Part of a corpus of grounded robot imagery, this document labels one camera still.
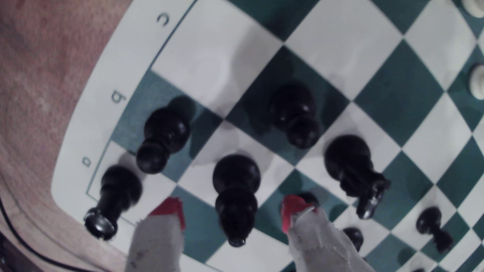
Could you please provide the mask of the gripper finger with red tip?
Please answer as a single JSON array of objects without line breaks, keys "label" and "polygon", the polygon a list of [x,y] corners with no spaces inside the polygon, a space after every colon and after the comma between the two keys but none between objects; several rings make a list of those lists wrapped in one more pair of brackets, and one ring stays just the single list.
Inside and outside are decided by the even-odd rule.
[{"label": "gripper finger with red tip", "polygon": [[374,271],[348,236],[328,219],[324,208],[299,195],[283,198],[282,231],[296,271]]},{"label": "gripper finger with red tip", "polygon": [[137,224],[125,271],[180,271],[184,231],[183,202],[168,197]]}]

